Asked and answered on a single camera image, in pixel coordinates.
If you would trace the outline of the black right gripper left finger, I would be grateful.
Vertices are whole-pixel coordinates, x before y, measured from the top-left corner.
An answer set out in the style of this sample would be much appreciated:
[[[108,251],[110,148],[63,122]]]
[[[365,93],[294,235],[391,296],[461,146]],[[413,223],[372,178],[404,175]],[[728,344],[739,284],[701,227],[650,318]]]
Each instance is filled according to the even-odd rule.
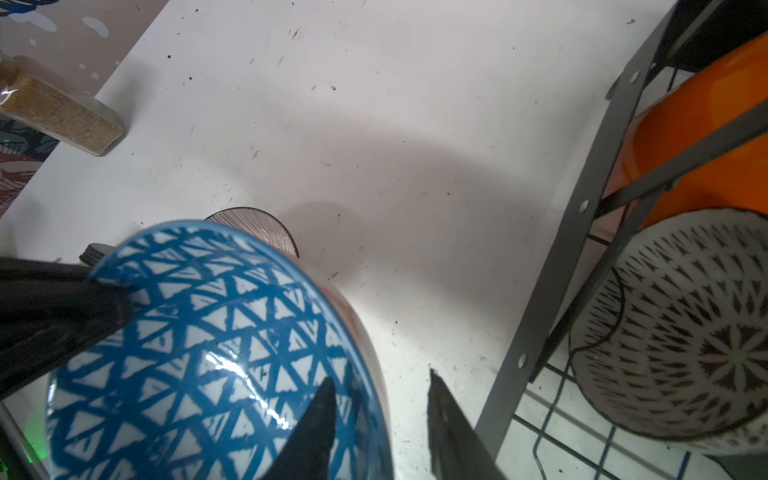
[[[326,480],[335,440],[336,409],[335,383],[326,377],[263,479]]]

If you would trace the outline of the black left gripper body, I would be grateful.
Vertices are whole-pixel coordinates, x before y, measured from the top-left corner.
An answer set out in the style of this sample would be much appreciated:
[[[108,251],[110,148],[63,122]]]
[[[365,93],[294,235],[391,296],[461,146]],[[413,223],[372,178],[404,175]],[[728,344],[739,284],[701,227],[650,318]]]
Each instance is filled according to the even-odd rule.
[[[130,290],[93,267],[1,259],[1,398],[20,391],[127,326]]]

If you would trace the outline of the patterned ceramic bowl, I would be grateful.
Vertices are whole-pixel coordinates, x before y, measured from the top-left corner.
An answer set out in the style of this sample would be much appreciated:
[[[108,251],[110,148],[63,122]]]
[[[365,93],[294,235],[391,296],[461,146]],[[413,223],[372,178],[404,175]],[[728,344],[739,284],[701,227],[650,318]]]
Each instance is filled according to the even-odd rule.
[[[607,421],[711,456],[767,450],[767,218],[686,212],[636,234],[569,336]]]

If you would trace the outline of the maroon striped bowl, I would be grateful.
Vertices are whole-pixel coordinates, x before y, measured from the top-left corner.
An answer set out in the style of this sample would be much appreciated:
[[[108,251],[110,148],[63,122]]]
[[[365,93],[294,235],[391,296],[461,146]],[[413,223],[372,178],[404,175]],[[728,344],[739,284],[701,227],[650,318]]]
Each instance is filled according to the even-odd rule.
[[[225,225],[247,233],[285,255],[299,257],[294,238],[288,229],[270,213],[253,207],[233,207],[209,215],[206,221]]]

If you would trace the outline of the orange plastic bowl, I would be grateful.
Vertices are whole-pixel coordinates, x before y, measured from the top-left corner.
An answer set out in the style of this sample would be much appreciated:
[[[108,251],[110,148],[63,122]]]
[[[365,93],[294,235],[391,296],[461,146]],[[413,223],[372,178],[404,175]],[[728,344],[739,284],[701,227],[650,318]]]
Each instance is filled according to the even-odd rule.
[[[767,99],[767,36],[689,78],[630,124],[618,162],[623,184],[647,174]],[[767,212],[767,136],[684,175],[646,227],[681,213],[729,207]]]

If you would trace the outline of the blue triangle pattern bowl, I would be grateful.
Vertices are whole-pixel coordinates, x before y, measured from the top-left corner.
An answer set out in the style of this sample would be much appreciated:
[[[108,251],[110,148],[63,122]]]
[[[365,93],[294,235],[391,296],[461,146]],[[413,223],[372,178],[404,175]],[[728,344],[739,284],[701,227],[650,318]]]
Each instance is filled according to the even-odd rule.
[[[134,317],[53,372],[52,478],[262,479],[325,380],[328,477],[393,477],[370,337],[298,259],[231,227],[172,221],[125,240],[90,278],[128,289]]]

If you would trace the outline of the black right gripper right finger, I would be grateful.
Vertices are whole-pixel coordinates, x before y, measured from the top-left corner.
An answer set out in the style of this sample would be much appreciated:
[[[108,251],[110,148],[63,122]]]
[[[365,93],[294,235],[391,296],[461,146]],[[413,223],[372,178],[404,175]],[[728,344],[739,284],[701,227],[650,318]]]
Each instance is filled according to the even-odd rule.
[[[436,479],[505,479],[434,369],[430,370],[427,427],[431,471]]]

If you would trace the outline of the small beige bottle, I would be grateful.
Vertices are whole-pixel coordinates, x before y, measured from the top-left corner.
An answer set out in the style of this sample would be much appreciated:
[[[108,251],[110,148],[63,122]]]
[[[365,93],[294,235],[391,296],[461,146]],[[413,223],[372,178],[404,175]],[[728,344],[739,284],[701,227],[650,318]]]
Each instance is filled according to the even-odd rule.
[[[26,56],[1,56],[1,113],[94,156],[126,134],[113,109]]]

